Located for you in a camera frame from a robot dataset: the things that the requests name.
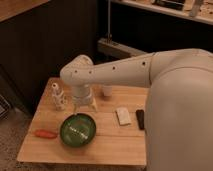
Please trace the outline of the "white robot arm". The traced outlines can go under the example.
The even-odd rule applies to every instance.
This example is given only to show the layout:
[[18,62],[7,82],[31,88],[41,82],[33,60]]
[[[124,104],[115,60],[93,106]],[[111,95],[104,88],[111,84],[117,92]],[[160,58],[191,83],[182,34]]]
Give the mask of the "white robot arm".
[[79,55],[60,78],[77,101],[91,84],[146,88],[146,171],[213,171],[213,52],[160,51],[98,65]]

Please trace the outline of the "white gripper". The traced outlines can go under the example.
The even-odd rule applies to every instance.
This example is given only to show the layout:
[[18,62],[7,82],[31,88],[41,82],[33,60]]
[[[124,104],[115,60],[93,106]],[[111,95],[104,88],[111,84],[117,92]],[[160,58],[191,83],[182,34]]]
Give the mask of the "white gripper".
[[78,106],[89,105],[90,108],[97,112],[96,99],[92,95],[92,90],[89,85],[80,85],[72,87],[72,99],[73,103],[73,114],[76,115],[78,111]]

